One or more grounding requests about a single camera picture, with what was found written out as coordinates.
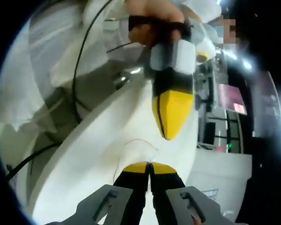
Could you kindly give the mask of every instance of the human hand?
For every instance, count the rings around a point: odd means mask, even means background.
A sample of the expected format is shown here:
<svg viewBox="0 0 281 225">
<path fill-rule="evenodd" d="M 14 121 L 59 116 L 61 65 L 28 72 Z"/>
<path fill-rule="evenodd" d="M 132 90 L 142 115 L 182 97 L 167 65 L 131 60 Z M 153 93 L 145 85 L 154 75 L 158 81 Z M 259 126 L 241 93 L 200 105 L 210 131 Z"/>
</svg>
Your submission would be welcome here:
<svg viewBox="0 0 281 225">
<path fill-rule="evenodd" d="M 152 16 L 170 23 L 184 23 L 182 12 L 167 0 L 125 0 L 129 15 Z M 132 42 L 151 46 L 156 37 L 156 30 L 151 24 L 142 24 L 134 27 L 128 35 Z M 179 40 L 178 30 L 171 33 L 172 40 Z"/>
</svg>

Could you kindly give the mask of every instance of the thin red wire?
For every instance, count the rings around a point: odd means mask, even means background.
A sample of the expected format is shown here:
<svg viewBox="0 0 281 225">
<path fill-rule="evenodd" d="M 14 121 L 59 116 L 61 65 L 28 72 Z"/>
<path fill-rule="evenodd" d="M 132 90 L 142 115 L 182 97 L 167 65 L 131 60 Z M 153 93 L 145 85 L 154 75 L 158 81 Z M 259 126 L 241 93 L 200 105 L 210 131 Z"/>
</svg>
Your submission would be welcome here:
<svg viewBox="0 0 281 225">
<path fill-rule="evenodd" d="M 142 141 L 142 142 L 145 142 L 145 143 L 147 143 L 148 145 L 150 145 L 153 149 L 155 149 L 156 151 L 159 151 L 159 149 L 156 148 L 155 146 L 153 146 L 150 142 L 148 142 L 148 141 L 146 141 L 146 140 L 144 140 L 144 139 L 140 139 L 140 138 L 132 139 L 132 140 L 126 142 L 126 143 L 125 143 L 125 146 L 127 146 L 127 145 L 129 145 L 129 144 L 131 144 L 132 142 L 135 142 L 135 141 Z M 116 173 L 117 173 L 117 171 L 118 171 L 118 165 L 119 165 L 119 163 L 120 163 L 120 159 L 121 159 L 121 157 L 118 158 L 117 168 L 116 168 L 116 171 L 115 171 L 114 174 L 113 174 L 113 183 L 114 183 L 114 181 L 115 181 L 115 176 L 116 176 Z"/>
</svg>

